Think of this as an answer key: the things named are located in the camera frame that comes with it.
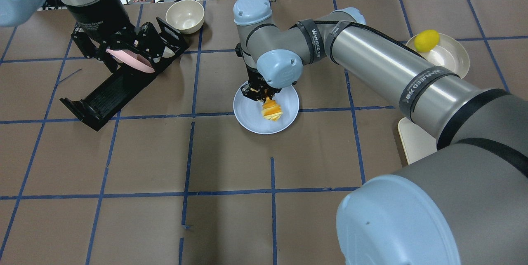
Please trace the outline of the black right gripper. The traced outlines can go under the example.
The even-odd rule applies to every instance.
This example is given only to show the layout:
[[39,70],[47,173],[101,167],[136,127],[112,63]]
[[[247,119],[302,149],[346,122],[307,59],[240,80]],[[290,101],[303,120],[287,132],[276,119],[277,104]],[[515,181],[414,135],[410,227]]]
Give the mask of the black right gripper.
[[246,67],[248,81],[240,88],[241,93],[252,101],[265,102],[268,98],[274,99],[282,89],[271,87],[260,73],[251,67]]

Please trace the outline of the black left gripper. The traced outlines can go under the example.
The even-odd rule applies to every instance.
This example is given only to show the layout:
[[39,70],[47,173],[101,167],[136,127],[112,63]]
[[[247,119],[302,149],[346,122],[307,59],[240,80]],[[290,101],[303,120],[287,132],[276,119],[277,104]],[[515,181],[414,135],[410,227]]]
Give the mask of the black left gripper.
[[159,32],[149,22],[142,27],[134,27],[129,22],[79,22],[71,37],[85,58],[104,62],[111,72],[117,70],[118,64],[126,64],[107,53],[106,49],[130,50],[149,60],[155,70],[152,74],[163,71],[163,41]]

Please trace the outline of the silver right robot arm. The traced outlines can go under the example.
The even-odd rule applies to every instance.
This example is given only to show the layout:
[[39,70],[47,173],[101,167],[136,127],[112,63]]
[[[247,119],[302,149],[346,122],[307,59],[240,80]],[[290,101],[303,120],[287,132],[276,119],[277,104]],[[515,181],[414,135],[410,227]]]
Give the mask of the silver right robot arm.
[[343,198],[336,232],[347,265],[526,265],[527,101],[428,62],[353,7],[287,31],[269,0],[237,0],[233,15],[250,99],[329,58],[437,141],[436,152]]

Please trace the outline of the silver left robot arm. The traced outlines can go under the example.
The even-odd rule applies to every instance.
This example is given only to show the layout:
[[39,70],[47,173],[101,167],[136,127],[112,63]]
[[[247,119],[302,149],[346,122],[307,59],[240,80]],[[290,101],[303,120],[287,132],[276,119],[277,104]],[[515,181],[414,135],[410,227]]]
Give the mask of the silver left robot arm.
[[[1,26],[15,27],[28,21],[47,0],[1,0]],[[108,68],[123,63],[151,74],[158,71],[165,44],[153,25],[132,25],[121,0],[59,0],[74,17],[72,34],[87,58],[111,61]]]

